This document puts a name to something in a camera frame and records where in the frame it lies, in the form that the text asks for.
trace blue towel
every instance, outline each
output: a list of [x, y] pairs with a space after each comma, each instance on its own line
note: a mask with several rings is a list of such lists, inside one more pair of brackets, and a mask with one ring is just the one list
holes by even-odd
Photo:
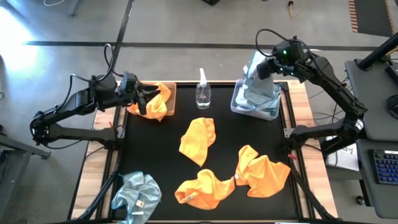
[[144, 224], [160, 202], [162, 192], [149, 174], [132, 172], [122, 177], [124, 185], [113, 198], [111, 207], [127, 206], [126, 220], [121, 223]]
[[244, 83], [238, 91], [236, 104], [238, 108], [259, 111], [276, 118], [280, 103], [280, 85], [274, 84], [272, 76], [261, 80], [257, 72], [257, 65], [266, 60], [259, 52], [254, 54], [248, 71], [244, 74]]

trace spray bottle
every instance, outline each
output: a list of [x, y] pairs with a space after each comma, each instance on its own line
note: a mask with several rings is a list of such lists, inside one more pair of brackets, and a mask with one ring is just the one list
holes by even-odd
[[200, 83], [197, 85], [197, 106], [199, 109], [207, 109], [210, 106], [211, 88], [207, 83], [205, 71], [200, 68]]

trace orange cloth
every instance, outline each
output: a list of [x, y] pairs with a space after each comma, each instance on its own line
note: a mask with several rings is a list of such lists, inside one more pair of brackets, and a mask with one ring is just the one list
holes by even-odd
[[219, 181], [211, 170], [199, 171], [196, 180], [187, 180], [174, 193], [179, 203], [211, 210], [235, 189], [234, 178]]
[[251, 146], [239, 151], [236, 184], [249, 185], [248, 197], [270, 197], [284, 188], [290, 167], [273, 163], [268, 156], [255, 159], [258, 153]]
[[213, 118], [194, 119], [185, 135], [181, 137], [180, 152], [202, 167], [207, 158], [207, 148], [215, 140]]
[[148, 119], [157, 119], [158, 121], [161, 121], [164, 118], [167, 112], [166, 102], [169, 100], [172, 92], [162, 83], [156, 83], [155, 85], [159, 86], [160, 93], [147, 103], [147, 114], [141, 115], [137, 104], [130, 106], [130, 113], [140, 115]]

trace keyboard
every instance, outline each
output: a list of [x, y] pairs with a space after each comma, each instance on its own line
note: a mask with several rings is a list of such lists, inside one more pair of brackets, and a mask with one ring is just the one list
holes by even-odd
[[398, 151], [371, 149], [369, 155], [376, 182], [398, 185]]

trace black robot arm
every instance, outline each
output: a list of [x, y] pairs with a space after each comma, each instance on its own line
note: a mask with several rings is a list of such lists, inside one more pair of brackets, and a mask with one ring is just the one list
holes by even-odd
[[298, 40], [284, 39], [272, 50], [272, 55], [257, 66], [259, 77], [264, 79], [272, 73], [281, 73], [296, 77], [300, 82], [306, 80], [318, 85], [333, 98], [346, 113], [345, 117], [334, 124], [317, 127], [299, 125], [295, 129], [286, 130], [289, 138], [289, 149], [301, 149], [310, 138], [336, 136], [322, 143], [323, 155], [327, 155], [355, 142], [363, 128], [362, 118], [366, 112], [365, 106], [353, 96], [335, 76], [333, 67], [325, 57], [315, 55], [308, 46]]
[[37, 145], [45, 146], [58, 139], [98, 141], [110, 146], [117, 141], [118, 133], [114, 128], [102, 130], [64, 128], [57, 122], [73, 115], [90, 114], [95, 109], [105, 111], [107, 108], [136, 103], [140, 113], [146, 114], [146, 103], [160, 92], [157, 88], [154, 85], [141, 83], [134, 74], [128, 72], [123, 75], [119, 86], [112, 75], [93, 76], [88, 82], [88, 88], [72, 94], [60, 106], [35, 114], [30, 124], [33, 140]]

